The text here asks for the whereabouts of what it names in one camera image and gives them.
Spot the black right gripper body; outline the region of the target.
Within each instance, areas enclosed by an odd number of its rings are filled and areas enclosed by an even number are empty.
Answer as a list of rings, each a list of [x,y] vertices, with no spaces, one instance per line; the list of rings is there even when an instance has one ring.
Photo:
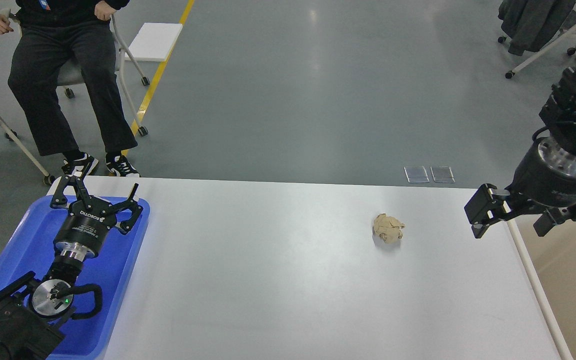
[[[576,205],[576,155],[553,137],[538,137],[506,187],[507,206],[515,214],[539,214],[546,208]]]

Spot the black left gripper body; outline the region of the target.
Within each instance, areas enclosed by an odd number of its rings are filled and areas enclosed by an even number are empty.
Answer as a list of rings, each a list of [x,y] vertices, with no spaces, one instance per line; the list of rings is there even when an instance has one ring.
[[[54,254],[75,259],[99,256],[110,228],[118,223],[118,209],[102,197],[92,196],[88,203],[76,200],[68,207],[68,215],[54,239]]]

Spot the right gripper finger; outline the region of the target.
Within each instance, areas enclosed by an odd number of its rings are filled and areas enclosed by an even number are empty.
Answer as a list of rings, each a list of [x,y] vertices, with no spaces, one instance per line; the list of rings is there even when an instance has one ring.
[[[544,237],[555,226],[571,220],[576,222],[576,203],[568,207],[549,207],[535,221],[534,230],[538,237]]]
[[[490,226],[511,219],[511,211],[505,208],[510,197],[509,191],[498,189],[490,183],[478,187],[464,206],[471,232],[476,239],[481,239]]]

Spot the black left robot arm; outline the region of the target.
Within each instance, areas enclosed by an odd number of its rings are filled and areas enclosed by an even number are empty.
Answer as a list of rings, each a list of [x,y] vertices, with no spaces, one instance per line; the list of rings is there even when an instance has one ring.
[[[110,339],[150,207],[82,175],[34,202],[0,255],[0,360],[90,360]]]

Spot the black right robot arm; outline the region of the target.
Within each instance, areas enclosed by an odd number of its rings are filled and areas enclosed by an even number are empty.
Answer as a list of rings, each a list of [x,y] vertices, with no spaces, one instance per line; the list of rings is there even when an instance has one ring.
[[[510,185],[484,183],[464,206],[476,239],[521,215],[539,215],[534,229],[540,237],[576,222],[576,67],[563,70],[539,117],[543,126],[532,135]]]

